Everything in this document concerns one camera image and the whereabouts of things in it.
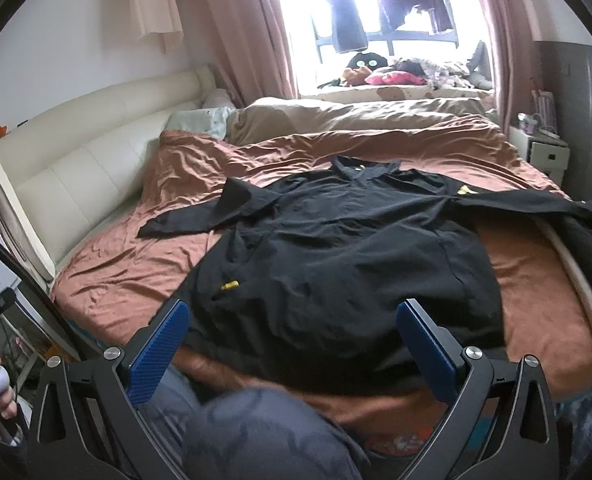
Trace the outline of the pink curtain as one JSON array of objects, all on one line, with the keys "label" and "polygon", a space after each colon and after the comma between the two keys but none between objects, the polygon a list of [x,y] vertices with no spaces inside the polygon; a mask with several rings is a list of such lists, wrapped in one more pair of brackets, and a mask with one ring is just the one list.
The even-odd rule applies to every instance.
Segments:
[{"label": "pink curtain", "polygon": [[541,56],[526,0],[480,0],[489,29],[497,118],[504,131],[520,112],[534,111],[532,92],[542,87]]},{"label": "pink curtain", "polygon": [[297,98],[279,0],[187,1],[236,103]]}]

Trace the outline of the pale green pillow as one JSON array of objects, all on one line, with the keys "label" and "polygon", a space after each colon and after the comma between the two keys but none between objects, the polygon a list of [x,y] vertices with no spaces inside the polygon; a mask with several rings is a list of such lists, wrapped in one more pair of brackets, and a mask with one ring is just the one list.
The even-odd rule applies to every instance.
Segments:
[{"label": "pale green pillow", "polygon": [[233,113],[234,108],[225,106],[200,110],[177,110],[167,120],[165,129],[194,134],[205,133],[217,140],[224,140],[227,121]]}]

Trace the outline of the black plush toy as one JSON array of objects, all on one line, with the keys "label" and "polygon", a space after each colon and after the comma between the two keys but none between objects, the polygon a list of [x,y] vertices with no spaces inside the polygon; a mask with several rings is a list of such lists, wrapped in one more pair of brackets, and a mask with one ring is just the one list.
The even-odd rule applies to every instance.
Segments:
[{"label": "black plush toy", "polygon": [[351,70],[366,67],[369,70],[378,70],[389,65],[387,58],[374,52],[359,52],[350,58],[347,64]]}]

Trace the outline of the pink right curtain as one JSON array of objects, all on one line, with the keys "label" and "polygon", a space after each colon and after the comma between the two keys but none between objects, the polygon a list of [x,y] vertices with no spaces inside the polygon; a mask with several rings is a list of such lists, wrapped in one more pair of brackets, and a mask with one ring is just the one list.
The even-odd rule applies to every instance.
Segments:
[{"label": "pink right curtain", "polygon": [[532,92],[542,87],[541,56],[526,0],[480,0],[489,29],[497,118],[504,131],[520,112],[534,111]]}]

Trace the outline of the white bedside cabinet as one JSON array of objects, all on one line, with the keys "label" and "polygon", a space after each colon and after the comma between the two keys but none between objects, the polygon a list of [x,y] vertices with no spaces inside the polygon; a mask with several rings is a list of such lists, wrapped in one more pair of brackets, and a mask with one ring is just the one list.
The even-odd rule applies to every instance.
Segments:
[{"label": "white bedside cabinet", "polygon": [[566,142],[541,133],[529,136],[516,127],[509,128],[508,142],[514,145],[522,159],[527,160],[558,186],[562,185],[570,159],[570,148]]}]

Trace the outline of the large black garment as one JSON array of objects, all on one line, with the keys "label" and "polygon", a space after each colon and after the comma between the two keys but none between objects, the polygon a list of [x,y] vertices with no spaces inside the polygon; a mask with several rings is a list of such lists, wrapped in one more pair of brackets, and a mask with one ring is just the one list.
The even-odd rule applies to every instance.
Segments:
[{"label": "large black garment", "polygon": [[337,156],[263,188],[229,179],[220,196],[159,214],[140,235],[220,232],[177,289],[192,312],[189,348],[300,391],[371,396],[417,377],[395,323],[403,300],[464,346],[504,348],[500,285],[474,214],[535,216],[565,244],[571,202]]}]

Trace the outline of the pink cushion on windowsill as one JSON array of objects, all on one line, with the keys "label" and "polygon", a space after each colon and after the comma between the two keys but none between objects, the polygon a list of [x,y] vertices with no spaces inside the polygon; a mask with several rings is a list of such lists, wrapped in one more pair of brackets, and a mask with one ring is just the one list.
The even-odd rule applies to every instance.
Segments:
[{"label": "pink cushion on windowsill", "polygon": [[392,86],[392,84],[402,84],[402,86],[423,86],[426,83],[423,77],[404,72],[404,70],[392,70],[387,73],[374,72],[365,78],[365,82],[372,86]]}]

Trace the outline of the cream padded headboard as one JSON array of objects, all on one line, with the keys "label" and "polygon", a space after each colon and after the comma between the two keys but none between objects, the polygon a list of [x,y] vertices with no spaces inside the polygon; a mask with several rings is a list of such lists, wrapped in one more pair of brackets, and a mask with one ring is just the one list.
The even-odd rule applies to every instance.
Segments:
[{"label": "cream padded headboard", "polygon": [[0,231],[53,281],[69,252],[141,191],[159,134],[215,90],[208,65],[114,84],[57,105],[0,139]]}]

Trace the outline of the beige duvet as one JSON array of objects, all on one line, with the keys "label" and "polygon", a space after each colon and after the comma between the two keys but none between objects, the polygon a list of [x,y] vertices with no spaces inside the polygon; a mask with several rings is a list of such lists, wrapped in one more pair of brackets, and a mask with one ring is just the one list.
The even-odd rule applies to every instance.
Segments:
[{"label": "beige duvet", "polygon": [[290,134],[422,129],[457,117],[486,117],[490,110],[489,103],[473,96],[356,103],[262,98],[234,110],[227,118],[225,140],[246,145]]}]

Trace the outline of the cream hanging cloth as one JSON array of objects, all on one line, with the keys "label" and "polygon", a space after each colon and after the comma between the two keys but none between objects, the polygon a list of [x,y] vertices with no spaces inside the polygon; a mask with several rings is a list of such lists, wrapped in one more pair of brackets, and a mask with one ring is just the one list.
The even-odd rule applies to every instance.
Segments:
[{"label": "cream hanging cloth", "polygon": [[130,0],[134,33],[139,39],[157,39],[166,54],[184,38],[177,0]]}]

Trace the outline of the pink left curtain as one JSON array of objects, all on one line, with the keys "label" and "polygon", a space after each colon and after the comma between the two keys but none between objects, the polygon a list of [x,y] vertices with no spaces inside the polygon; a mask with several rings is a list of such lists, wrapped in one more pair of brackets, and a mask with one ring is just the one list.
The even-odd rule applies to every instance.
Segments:
[{"label": "pink left curtain", "polygon": [[187,1],[236,103],[297,98],[279,0]]}]

